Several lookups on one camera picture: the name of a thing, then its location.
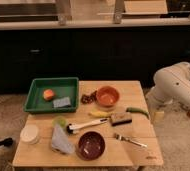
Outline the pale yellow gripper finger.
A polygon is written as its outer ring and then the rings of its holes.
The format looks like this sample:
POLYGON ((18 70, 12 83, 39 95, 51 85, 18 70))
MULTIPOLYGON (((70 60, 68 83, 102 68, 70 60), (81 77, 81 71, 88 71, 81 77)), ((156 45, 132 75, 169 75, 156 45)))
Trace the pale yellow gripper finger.
POLYGON ((155 111, 154 112, 154 117, 153 117, 153 122, 158 123, 164 118, 165 112, 164 111, 155 111))

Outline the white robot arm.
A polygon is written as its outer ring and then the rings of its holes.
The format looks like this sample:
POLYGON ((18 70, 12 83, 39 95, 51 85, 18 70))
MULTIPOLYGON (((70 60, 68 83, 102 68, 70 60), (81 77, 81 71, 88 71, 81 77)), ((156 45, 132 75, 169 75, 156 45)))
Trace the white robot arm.
POLYGON ((190 109, 190 63, 180 62, 155 72, 154 86, 146 94, 151 121, 161 119, 162 106, 179 101, 190 109))

